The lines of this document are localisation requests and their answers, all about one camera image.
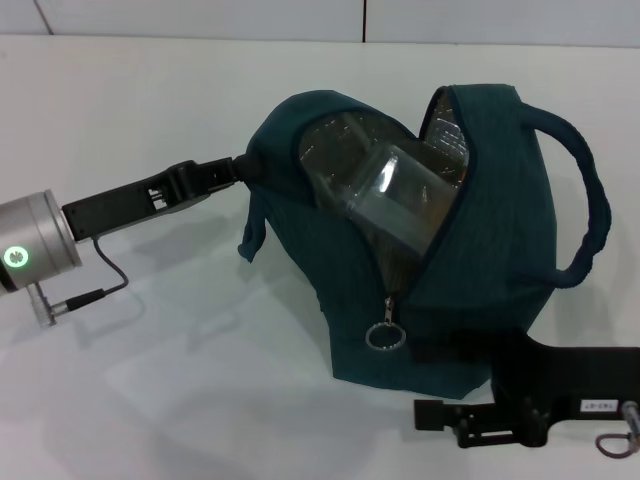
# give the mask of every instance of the sticker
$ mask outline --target sticker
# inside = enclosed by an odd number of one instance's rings
[[[618,411],[617,400],[582,400],[581,413],[615,413]]]

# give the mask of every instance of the black cable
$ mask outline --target black cable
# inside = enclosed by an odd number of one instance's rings
[[[105,295],[111,295],[113,292],[117,292],[118,290],[122,290],[123,288],[126,288],[126,286],[129,285],[129,277],[127,277],[127,274],[124,273],[120,267],[118,267],[115,263],[113,263],[111,260],[109,260],[109,258],[107,258],[107,256],[102,251],[102,248],[100,248],[100,244],[98,243],[98,239],[99,239],[99,237],[93,237],[93,239],[92,239],[93,240],[93,247],[96,249],[96,253],[100,256],[100,258],[102,260],[104,260],[104,263],[106,263],[111,268],[113,268],[113,270],[118,275],[120,275],[120,278],[122,278],[122,283],[121,284],[116,285],[115,287],[111,287],[111,288],[109,288],[109,289],[104,291]]]
[[[116,285],[115,287],[108,288],[107,290],[99,288],[98,290],[83,293],[82,295],[78,295],[77,297],[73,297],[65,300],[65,303],[67,305],[67,311],[69,312],[82,308],[86,305],[89,305],[90,303],[96,302],[106,297],[107,295],[111,295],[112,293],[117,292],[118,290],[122,290],[127,285],[129,285],[129,277],[127,277],[127,274],[124,273],[120,267],[118,267],[115,263],[109,260],[109,258],[107,258],[107,256],[104,254],[104,252],[100,248],[100,244],[98,243],[98,237],[93,237],[92,240],[93,240],[93,246],[96,249],[96,253],[98,254],[98,256],[104,261],[104,263],[109,265],[118,275],[120,275],[120,278],[122,278],[122,283]]]

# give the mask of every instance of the cable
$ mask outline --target cable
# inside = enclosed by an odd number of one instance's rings
[[[117,292],[118,290],[122,290],[127,285],[129,285],[129,277],[127,277],[126,273],[122,271],[120,267],[118,267],[115,263],[113,263],[109,258],[104,254],[102,249],[100,248],[100,244],[98,243],[98,237],[93,237],[93,246],[96,249],[96,253],[98,256],[109,265],[118,275],[122,278],[122,283],[116,285],[115,287],[108,288],[104,290],[99,288],[98,290],[93,290],[92,292],[83,293],[82,295],[78,295],[77,297],[68,298],[62,304],[54,305],[54,308],[62,305],[64,308],[61,310],[61,313],[65,312],[73,312],[79,308],[82,308],[90,303],[96,302],[107,295],[111,295],[112,293]]]
[[[621,453],[610,452],[602,445],[603,440],[627,440],[628,446],[627,451]],[[598,435],[596,437],[596,448],[600,450],[600,453],[605,455],[606,457],[613,458],[615,460],[621,460],[623,458],[628,458],[634,453],[636,453],[637,448],[634,448],[633,443],[631,442],[631,434],[627,433],[606,433],[604,435]]]
[[[98,243],[99,237],[93,237],[92,240],[93,240],[93,247],[96,249],[96,253],[98,254],[98,256],[104,261],[104,263],[109,265],[118,275],[120,275],[120,278],[122,278],[122,283],[120,285],[116,285],[115,287],[111,287],[104,291],[105,296],[111,295],[112,293],[117,292],[118,290],[122,290],[123,288],[126,288],[127,285],[129,285],[129,277],[127,277],[127,274],[124,273],[122,269],[118,267],[115,263],[109,260],[109,258],[107,258],[107,256],[102,251],[102,248],[100,248],[100,244]]]

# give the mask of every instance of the zipper pull ring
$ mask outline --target zipper pull ring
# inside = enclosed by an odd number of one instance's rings
[[[387,297],[384,301],[384,321],[372,325],[369,330],[367,330],[367,334],[365,336],[367,345],[374,350],[378,350],[379,352],[391,352],[392,350],[396,350],[404,345],[404,342],[407,340],[407,332],[404,331],[404,328],[402,328],[397,323],[393,323],[394,307],[395,302],[393,301],[393,297]],[[377,332],[378,334],[385,333],[387,334],[388,338],[393,338],[395,336],[396,338],[398,338],[398,340],[391,340],[392,343],[387,344],[378,344],[377,342],[374,343],[374,340],[372,339],[372,335],[374,334],[374,332]]]
[[[393,307],[395,302],[393,298],[387,297],[384,301],[384,322],[390,327],[393,325]]]

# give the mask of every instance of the zipper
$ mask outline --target zipper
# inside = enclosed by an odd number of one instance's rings
[[[372,325],[365,336],[367,345],[380,352],[391,352],[400,348],[407,341],[407,332],[397,323],[393,323],[393,312],[396,306],[393,295],[389,295],[384,301],[384,321]],[[393,337],[393,341],[388,345],[376,345],[372,336],[386,333]]]
[[[454,109],[454,114],[455,114],[455,112],[460,112],[460,110],[461,110],[460,109],[460,104],[458,103],[458,99],[455,96],[455,93],[452,91],[452,89],[448,88],[447,89],[447,94],[449,95],[449,100],[450,100],[451,105],[452,105],[452,107]],[[433,110],[435,109],[436,103],[437,103],[437,98],[434,97],[433,108],[432,108],[431,105],[429,106],[430,112],[428,112],[428,113],[429,113],[429,117],[430,118],[433,117]],[[458,210],[460,209],[460,205],[464,201],[464,198],[466,197],[467,191],[469,190],[469,186],[473,181],[473,175],[475,173],[475,168],[476,168],[475,146],[473,145],[471,137],[469,136],[469,132],[468,132],[467,127],[466,127],[466,125],[464,123],[464,120],[462,118],[459,118],[459,115],[456,115],[456,122],[458,123],[458,126],[460,127],[460,130],[462,131],[462,134],[464,135],[464,138],[465,138],[465,140],[467,142],[467,147],[469,148],[469,163],[467,164],[467,170],[466,170],[465,175],[464,175],[464,181],[460,185],[458,193],[457,193],[455,199],[453,200],[453,204],[451,205],[451,207],[449,209],[449,212],[447,213],[444,221],[440,225],[440,228],[436,232],[436,235],[435,235],[434,239],[432,240],[431,245],[429,245],[429,248],[425,252],[424,257],[422,258],[422,261],[420,262],[420,266],[417,269],[416,275],[414,276],[413,280],[409,283],[409,285],[407,286],[406,289],[404,289],[402,292],[399,292],[397,294],[390,294],[389,292],[386,291],[386,288],[384,286],[384,280],[382,278],[382,274],[380,273],[380,268],[377,267],[377,260],[375,258],[375,255],[373,254],[373,250],[371,248],[371,245],[367,241],[367,239],[364,236],[364,234],[360,231],[360,229],[355,224],[353,224],[354,228],[360,234],[360,238],[364,241],[364,244],[367,247],[367,251],[369,253],[370,258],[375,262],[374,265],[376,265],[376,271],[378,273],[378,275],[376,275],[377,283],[380,286],[380,291],[381,292],[385,292],[385,294],[387,295],[387,297],[385,298],[385,301],[384,301],[384,321],[376,323],[373,326],[371,326],[369,328],[369,330],[367,330],[366,337],[365,337],[367,345],[369,345],[369,347],[373,348],[374,350],[389,352],[391,350],[395,350],[397,348],[400,348],[405,343],[405,341],[406,341],[406,332],[405,332],[404,328],[402,328],[399,324],[393,322],[394,312],[397,311],[397,308],[399,307],[399,305],[404,300],[406,300],[409,297],[409,295],[411,294],[411,292],[417,287],[418,282],[420,281],[420,279],[424,275],[424,272],[428,268],[429,263],[431,262],[431,259],[434,257],[434,255],[437,252],[440,244],[442,243],[446,233],[449,231],[449,227],[450,227],[451,223],[453,222],[453,219],[457,216]],[[420,133],[421,133],[421,135],[418,137],[419,140],[422,139],[422,131]],[[398,342],[396,342],[395,344],[392,344],[392,345],[387,346],[387,347],[380,347],[380,346],[374,345],[373,342],[371,341],[371,335],[377,329],[382,328],[382,327],[397,329],[398,332],[401,335],[400,340]]]
[[[425,115],[425,118],[427,118],[427,117],[432,118],[433,117],[433,112],[435,110],[435,106],[437,105],[437,100],[440,97],[440,95],[442,95],[444,92],[446,92],[446,94],[449,95],[449,100],[450,100],[451,105],[453,107],[454,115],[455,115],[456,111],[460,112],[460,110],[461,110],[460,109],[460,104],[458,103],[458,99],[456,98],[455,93],[453,92],[453,90],[451,88],[446,88],[446,89],[443,89],[442,92],[440,92],[440,90],[438,90],[436,92],[436,94],[432,98],[431,103],[430,103],[430,105],[428,107],[427,114]],[[367,110],[367,109],[355,108],[355,109],[345,110],[342,113],[345,113],[345,112],[357,112],[357,111],[373,111],[373,112],[377,112],[375,109]],[[409,138],[415,139],[417,141],[422,141],[422,137],[423,137],[422,127],[420,129],[420,134],[418,135],[418,137],[416,137],[411,131],[409,131],[402,123],[398,122],[396,119],[394,119],[392,117],[389,117],[388,115],[384,115],[381,112],[377,112],[377,113],[387,117],[393,123],[398,125],[402,130],[405,131],[405,133],[407,134],[407,136]],[[464,174],[464,181],[462,182],[462,185],[460,185],[459,191],[458,191],[455,199],[453,200],[453,204],[451,205],[451,207],[449,209],[449,212],[447,213],[444,221],[440,225],[440,228],[436,232],[436,235],[435,235],[434,239],[432,240],[431,245],[429,245],[429,248],[427,249],[424,257],[422,258],[422,261],[420,262],[420,266],[419,266],[419,268],[417,270],[418,273],[416,273],[414,279],[410,282],[409,286],[407,286],[406,289],[404,289],[399,294],[392,294],[392,293],[387,292],[386,286],[384,284],[384,279],[382,278],[382,273],[380,272],[380,267],[378,266],[378,261],[376,259],[376,256],[373,253],[373,249],[371,247],[371,244],[369,244],[369,241],[367,240],[365,234],[360,230],[360,228],[353,221],[349,220],[351,225],[353,226],[354,230],[356,231],[356,233],[360,237],[360,240],[363,242],[363,245],[365,246],[365,252],[367,253],[367,256],[369,257],[369,262],[373,262],[371,264],[375,266],[375,272],[377,273],[377,275],[375,275],[375,281],[377,283],[378,290],[380,292],[383,292],[386,295],[386,298],[385,298],[385,301],[384,301],[384,320],[382,322],[377,322],[374,325],[372,325],[371,327],[369,327],[369,329],[367,330],[367,333],[365,335],[365,341],[366,341],[367,345],[369,347],[373,348],[374,350],[389,352],[389,351],[396,350],[396,349],[400,348],[406,342],[406,338],[407,338],[406,331],[399,324],[393,322],[394,312],[397,311],[397,308],[399,307],[399,304],[402,303],[404,300],[406,300],[407,297],[410,295],[410,293],[416,288],[418,282],[420,281],[420,278],[422,278],[422,276],[424,275],[424,272],[427,269],[429,263],[431,262],[431,259],[435,255],[436,251],[438,250],[438,247],[440,246],[440,243],[442,243],[442,240],[443,240],[445,234],[449,230],[449,226],[451,225],[453,219],[457,216],[458,210],[460,209],[460,205],[462,204],[462,201],[464,200],[464,197],[466,196],[466,193],[467,193],[467,191],[469,189],[469,184],[472,182],[472,178],[471,177],[473,176],[473,173],[475,171],[475,164],[476,164],[475,147],[474,147],[474,145],[473,145],[473,143],[471,141],[471,138],[468,135],[468,130],[466,128],[466,125],[464,124],[463,119],[462,118],[458,118],[457,115],[455,115],[455,118],[456,118],[456,121],[458,123],[458,126],[460,127],[460,129],[462,131],[462,134],[464,135],[464,137],[465,137],[465,139],[467,141],[467,146],[469,148],[469,163],[467,165],[467,170],[466,170],[466,172]],[[297,155],[298,155],[297,150],[299,149],[299,146],[300,146],[300,138],[299,137],[297,137],[295,139],[295,141],[293,142],[293,145],[295,145],[295,149],[293,150],[293,158],[298,158],[297,157]],[[311,180],[309,179],[308,173],[305,171],[304,167],[302,166],[302,163],[300,161],[296,161],[296,162],[294,162],[294,164],[297,165],[297,167],[299,168],[299,172],[302,175],[302,178],[307,183],[308,191],[313,192],[313,186],[311,184]],[[315,196],[314,196],[313,193],[311,193],[310,204],[317,207],[317,205],[315,203]],[[373,342],[371,340],[371,336],[372,336],[372,334],[374,332],[376,332],[380,328],[392,328],[392,329],[395,329],[397,331],[397,333],[400,335],[399,340],[396,343],[393,343],[393,344],[388,345],[388,346],[378,346],[378,345],[373,344]]]

